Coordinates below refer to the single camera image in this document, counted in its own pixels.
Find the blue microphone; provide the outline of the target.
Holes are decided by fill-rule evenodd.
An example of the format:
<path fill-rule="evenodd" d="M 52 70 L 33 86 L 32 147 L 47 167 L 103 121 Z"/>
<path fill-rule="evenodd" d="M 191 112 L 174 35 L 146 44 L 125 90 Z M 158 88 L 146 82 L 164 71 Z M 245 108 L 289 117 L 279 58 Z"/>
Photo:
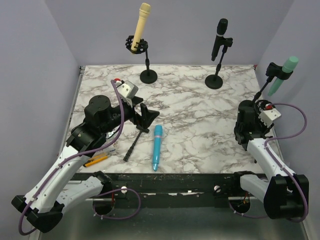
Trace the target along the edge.
<path fill-rule="evenodd" d="M 160 162 L 162 136 L 163 136 L 163 126 L 156 125 L 154 128 L 154 142 L 153 142 L 153 156 L 152 156 L 152 168 L 154 172 L 158 170 L 158 166 Z"/>

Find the mint green microphone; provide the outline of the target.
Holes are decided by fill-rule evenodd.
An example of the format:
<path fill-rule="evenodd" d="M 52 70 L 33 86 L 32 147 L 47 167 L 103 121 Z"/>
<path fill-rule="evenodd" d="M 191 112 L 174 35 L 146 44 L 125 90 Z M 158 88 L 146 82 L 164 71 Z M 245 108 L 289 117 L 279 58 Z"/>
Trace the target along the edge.
<path fill-rule="evenodd" d="M 290 78 L 298 63 L 299 59 L 296 56 L 290 56 L 282 66 L 274 62 L 269 64 L 266 70 L 267 82 L 271 83 L 275 78 L 267 94 L 269 97 L 277 92 L 285 80 Z"/>

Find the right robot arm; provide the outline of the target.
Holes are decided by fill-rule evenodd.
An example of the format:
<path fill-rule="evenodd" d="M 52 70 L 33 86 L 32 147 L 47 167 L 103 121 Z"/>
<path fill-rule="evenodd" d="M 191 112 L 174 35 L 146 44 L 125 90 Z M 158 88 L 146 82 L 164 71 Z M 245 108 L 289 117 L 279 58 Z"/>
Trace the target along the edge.
<path fill-rule="evenodd" d="M 259 164 L 267 181 L 245 173 L 230 183 L 230 191 L 241 196 L 251 193 L 259 199 L 270 219 L 302 222 L 309 213 L 309 180 L 296 174 L 269 145 L 267 133 L 281 117 L 276 105 L 267 100 L 242 101 L 237 110 L 235 139 Z"/>

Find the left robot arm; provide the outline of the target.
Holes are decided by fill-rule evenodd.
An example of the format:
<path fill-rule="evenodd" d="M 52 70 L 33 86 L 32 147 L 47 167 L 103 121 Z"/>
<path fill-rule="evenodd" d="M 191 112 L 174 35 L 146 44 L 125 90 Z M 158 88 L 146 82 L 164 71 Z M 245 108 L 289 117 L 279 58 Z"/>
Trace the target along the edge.
<path fill-rule="evenodd" d="M 83 122 L 72 129 L 50 170 L 31 191 L 16 195 L 11 204 L 35 229 L 47 233 L 61 221 L 65 212 L 85 199 L 97 195 L 107 197 L 111 180 L 101 171 L 74 188 L 66 191 L 63 188 L 105 144 L 108 133 L 126 121 L 131 121 L 139 130 L 148 130 L 159 114 L 149 110 L 141 97 L 133 97 L 131 104 L 122 100 L 115 107 L 105 95 L 92 97 L 84 109 Z"/>

